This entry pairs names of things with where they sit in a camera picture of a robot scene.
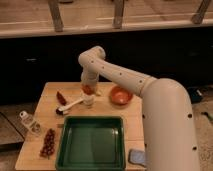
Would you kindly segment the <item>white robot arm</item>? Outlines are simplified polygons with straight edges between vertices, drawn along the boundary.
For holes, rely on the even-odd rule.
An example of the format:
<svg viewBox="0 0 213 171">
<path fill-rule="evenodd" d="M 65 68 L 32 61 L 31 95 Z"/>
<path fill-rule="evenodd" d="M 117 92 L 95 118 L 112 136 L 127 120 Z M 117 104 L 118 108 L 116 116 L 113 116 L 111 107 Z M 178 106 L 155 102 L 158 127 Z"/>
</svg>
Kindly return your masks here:
<svg viewBox="0 0 213 171">
<path fill-rule="evenodd" d="M 81 82 L 91 88 L 104 77 L 142 99 L 147 171 L 201 171 L 192 104 L 186 89 L 105 60 L 100 46 L 82 52 Z"/>
</svg>

